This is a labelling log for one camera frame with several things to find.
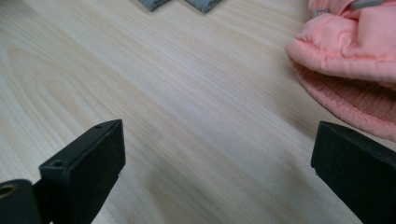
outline gray object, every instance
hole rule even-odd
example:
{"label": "gray object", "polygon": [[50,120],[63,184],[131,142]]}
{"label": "gray object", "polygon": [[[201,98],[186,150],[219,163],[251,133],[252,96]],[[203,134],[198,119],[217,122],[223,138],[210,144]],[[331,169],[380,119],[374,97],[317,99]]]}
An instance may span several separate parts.
{"label": "gray object", "polygon": [[163,4],[169,2],[170,0],[139,0],[140,3],[143,4],[143,6],[146,7],[146,9],[152,11],[157,7],[162,6]]}
{"label": "gray object", "polygon": [[350,4],[352,9],[359,9],[363,7],[375,7],[381,5],[383,0],[357,0]]}
{"label": "gray object", "polygon": [[[139,0],[148,10],[152,11],[170,0]],[[186,0],[203,13],[215,7],[221,0]]]}
{"label": "gray object", "polygon": [[213,7],[215,7],[221,0],[186,0],[188,3],[192,4],[198,10],[206,13]]}

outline wooden table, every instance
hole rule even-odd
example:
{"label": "wooden table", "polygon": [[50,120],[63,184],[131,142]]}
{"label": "wooden table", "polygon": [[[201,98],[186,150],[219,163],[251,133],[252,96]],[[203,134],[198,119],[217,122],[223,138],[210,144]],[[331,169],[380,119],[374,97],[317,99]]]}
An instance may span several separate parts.
{"label": "wooden table", "polygon": [[0,1],[0,182],[123,119],[94,223],[360,223],[310,167],[318,122],[346,124],[284,52],[309,18],[305,0]]}

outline black rectangular part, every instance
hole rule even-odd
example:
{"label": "black rectangular part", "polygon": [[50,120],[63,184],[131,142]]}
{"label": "black rectangular part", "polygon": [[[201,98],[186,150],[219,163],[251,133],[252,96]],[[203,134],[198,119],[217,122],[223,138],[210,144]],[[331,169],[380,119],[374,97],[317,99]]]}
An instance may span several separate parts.
{"label": "black rectangular part", "polygon": [[40,165],[42,179],[37,189],[56,192],[49,204],[40,203],[51,207],[40,209],[54,211],[55,224],[91,223],[124,165],[122,120],[90,128]]}
{"label": "black rectangular part", "polygon": [[396,152],[322,121],[311,166],[363,223],[396,223]]}

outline pink fleece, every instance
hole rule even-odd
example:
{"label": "pink fleece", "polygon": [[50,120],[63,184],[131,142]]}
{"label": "pink fleece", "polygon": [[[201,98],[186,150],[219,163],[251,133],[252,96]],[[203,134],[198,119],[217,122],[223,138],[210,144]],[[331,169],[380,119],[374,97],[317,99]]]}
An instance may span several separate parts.
{"label": "pink fleece", "polygon": [[286,52],[293,61],[322,74],[396,82],[393,3],[361,9],[358,21],[320,15],[306,24]]}
{"label": "pink fleece", "polygon": [[328,8],[286,46],[307,91],[334,115],[396,142],[396,1],[352,10],[353,0],[310,0]]}

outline pink cloth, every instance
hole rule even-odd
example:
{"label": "pink cloth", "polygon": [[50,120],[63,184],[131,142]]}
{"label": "pink cloth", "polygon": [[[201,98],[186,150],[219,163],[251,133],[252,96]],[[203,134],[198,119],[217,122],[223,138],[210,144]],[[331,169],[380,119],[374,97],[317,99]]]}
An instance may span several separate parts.
{"label": "pink cloth", "polygon": [[337,117],[396,141],[396,1],[350,8],[353,0],[309,1],[328,8],[286,46],[307,91]]}

